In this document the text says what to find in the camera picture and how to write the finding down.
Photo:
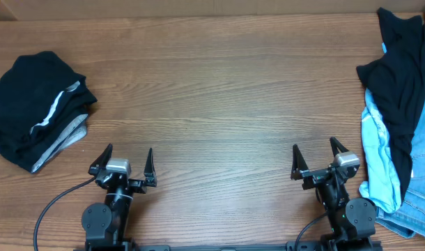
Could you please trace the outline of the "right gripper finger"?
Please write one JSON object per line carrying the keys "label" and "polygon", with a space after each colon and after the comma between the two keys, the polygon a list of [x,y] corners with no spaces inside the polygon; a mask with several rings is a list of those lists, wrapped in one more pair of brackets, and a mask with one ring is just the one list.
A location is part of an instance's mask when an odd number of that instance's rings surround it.
{"label": "right gripper finger", "polygon": [[330,146],[332,148],[333,156],[336,156],[339,153],[349,152],[349,150],[336,137],[330,137]]}
{"label": "right gripper finger", "polygon": [[292,163],[292,172],[307,172],[309,168],[305,162],[305,159],[302,156],[302,153],[297,144],[293,145],[293,163]]}

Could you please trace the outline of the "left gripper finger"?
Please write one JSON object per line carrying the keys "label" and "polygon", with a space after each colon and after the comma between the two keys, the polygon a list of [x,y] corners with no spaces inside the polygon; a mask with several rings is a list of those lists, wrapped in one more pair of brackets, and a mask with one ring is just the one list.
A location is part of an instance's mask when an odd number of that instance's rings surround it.
{"label": "left gripper finger", "polygon": [[105,168],[108,161],[111,158],[113,151],[113,145],[108,144],[106,149],[95,159],[95,161],[90,165],[90,168]]}
{"label": "left gripper finger", "polygon": [[155,178],[155,167],[153,163],[153,149],[149,148],[146,165],[144,168],[144,176],[146,178]]}

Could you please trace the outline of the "black t-shirt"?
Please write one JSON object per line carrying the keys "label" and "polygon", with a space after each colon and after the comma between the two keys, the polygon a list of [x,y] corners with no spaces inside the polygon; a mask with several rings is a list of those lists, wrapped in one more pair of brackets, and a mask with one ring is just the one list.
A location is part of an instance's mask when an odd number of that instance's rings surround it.
{"label": "black t-shirt", "polygon": [[387,52],[356,71],[382,114],[404,198],[412,171],[412,138],[425,103],[425,22],[419,15],[401,19],[384,8],[377,15]]}

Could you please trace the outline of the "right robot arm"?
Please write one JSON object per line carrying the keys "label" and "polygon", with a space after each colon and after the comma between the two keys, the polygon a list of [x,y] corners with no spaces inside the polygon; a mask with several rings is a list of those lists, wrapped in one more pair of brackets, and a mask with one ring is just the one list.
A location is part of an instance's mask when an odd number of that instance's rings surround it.
{"label": "right robot arm", "polygon": [[336,137],[330,138],[333,161],[323,169],[311,171],[299,149],[293,145],[291,179],[303,181],[303,190],[315,190],[316,198],[325,212],[304,227],[295,239],[293,249],[300,250],[304,233],[323,218],[327,218],[332,232],[308,244],[313,250],[382,250],[371,236],[376,233],[376,205],[365,198],[351,199],[345,184],[360,168],[360,159]]}

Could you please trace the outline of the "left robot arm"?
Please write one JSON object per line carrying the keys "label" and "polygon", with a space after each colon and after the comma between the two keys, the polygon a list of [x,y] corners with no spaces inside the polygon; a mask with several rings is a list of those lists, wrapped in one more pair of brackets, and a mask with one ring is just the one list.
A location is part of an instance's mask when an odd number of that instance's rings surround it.
{"label": "left robot arm", "polygon": [[130,161],[113,158],[112,151],[113,145],[109,144],[88,169],[96,185],[107,193],[104,202],[91,204],[82,213],[82,227],[86,232],[84,249],[136,251],[137,244],[133,238],[125,237],[125,230],[133,196],[157,186],[153,150],[148,151],[143,180],[131,178]]}

